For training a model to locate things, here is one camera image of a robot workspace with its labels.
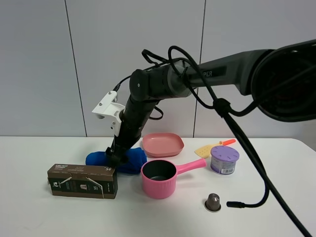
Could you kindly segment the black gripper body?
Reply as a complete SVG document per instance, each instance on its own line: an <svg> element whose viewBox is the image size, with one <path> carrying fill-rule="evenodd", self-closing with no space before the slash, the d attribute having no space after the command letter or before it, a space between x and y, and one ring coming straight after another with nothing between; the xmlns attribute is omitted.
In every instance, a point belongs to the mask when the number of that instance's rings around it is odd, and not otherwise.
<svg viewBox="0 0 316 237"><path fill-rule="evenodd" d="M129 160L126 153L140 139L145 124L145 118L121 119L119 134L106 149L109 160Z"/></svg>

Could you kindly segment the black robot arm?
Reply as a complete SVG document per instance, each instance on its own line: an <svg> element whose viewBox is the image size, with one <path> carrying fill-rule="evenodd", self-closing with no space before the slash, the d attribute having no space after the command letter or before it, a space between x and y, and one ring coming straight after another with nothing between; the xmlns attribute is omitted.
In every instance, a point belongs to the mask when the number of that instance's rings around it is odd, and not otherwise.
<svg viewBox="0 0 316 237"><path fill-rule="evenodd" d="M143 57L151 64L129 77L130 96L117 113L120 129L106 155L114 164L127 162L126 152L140 139L146 122L164 99L185 98L205 87L213 99L211 109L242 117L255 108L282 122L300 122L316 117L316 42L279 49L245 51L197 64L185 53L181 58L162 58L148 50ZM219 99L214 86L234 85L253 102L242 111Z"/></svg>

